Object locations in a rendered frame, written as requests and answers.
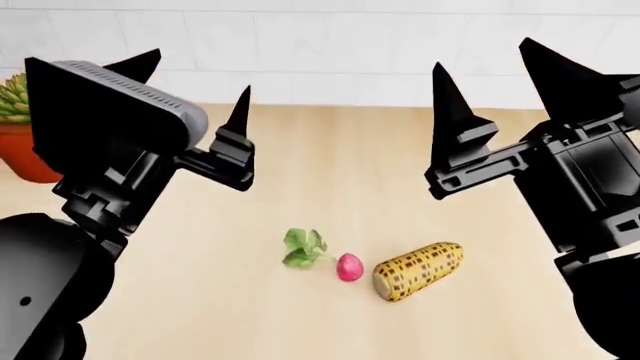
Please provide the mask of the green succulent plant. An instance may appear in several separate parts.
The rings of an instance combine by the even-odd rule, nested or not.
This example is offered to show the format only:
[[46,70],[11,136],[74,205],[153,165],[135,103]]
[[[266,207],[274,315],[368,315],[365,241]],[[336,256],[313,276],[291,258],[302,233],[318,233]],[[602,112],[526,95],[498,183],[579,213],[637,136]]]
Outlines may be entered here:
[[30,122],[26,74],[14,74],[0,83],[0,124],[26,124]]

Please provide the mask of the orange terracotta plant pot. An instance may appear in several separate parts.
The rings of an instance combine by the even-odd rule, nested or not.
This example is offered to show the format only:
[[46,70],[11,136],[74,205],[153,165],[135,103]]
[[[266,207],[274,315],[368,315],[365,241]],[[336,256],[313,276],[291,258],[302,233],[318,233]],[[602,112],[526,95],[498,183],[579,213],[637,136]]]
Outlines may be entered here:
[[0,124],[0,159],[19,178],[39,184],[56,183],[62,176],[33,151],[31,125]]

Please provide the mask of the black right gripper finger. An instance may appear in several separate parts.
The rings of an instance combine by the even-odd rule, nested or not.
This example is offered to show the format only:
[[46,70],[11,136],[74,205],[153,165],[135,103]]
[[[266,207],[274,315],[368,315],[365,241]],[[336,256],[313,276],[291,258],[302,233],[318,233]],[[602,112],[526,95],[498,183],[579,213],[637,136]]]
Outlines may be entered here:
[[602,74],[532,38],[524,38],[519,51],[552,121],[599,120],[622,112],[621,83],[630,75]]
[[431,167],[450,170],[486,157],[497,125],[477,116],[441,63],[432,70],[434,127]]

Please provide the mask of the pink beet with green leaves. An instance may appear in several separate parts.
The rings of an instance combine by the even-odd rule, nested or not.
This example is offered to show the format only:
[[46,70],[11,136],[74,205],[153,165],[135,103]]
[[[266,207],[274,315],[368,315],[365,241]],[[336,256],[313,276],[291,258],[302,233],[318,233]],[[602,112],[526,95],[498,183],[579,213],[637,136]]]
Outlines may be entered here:
[[364,274],[364,265],[354,254],[344,253],[339,257],[329,254],[328,244],[317,230],[290,228],[283,243],[288,252],[282,263],[290,268],[308,269],[318,261],[327,260],[333,263],[341,281],[357,281]]

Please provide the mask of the yellow corn cob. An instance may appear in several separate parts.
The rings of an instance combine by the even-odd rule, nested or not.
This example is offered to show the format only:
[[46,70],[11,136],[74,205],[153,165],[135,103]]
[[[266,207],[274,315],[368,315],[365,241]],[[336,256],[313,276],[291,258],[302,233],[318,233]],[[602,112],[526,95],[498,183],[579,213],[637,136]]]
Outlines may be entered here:
[[377,295],[399,302],[445,278],[459,268],[464,248],[455,242],[436,242],[379,263],[372,272]]

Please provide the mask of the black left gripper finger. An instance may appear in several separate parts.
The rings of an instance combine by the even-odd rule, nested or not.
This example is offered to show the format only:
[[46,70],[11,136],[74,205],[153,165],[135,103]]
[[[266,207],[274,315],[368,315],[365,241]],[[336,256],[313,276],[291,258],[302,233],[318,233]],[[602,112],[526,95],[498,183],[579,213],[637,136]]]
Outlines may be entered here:
[[215,132],[209,147],[219,161],[233,166],[247,166],[254,155],[254,144],[247,137],[251,86],[247,86],[236,102],[227,122]]
[[103,68],[135,80],[138,83],[147,83],[159,65],[160,60],[161,51],[156,48],[120,62],[104,65]]

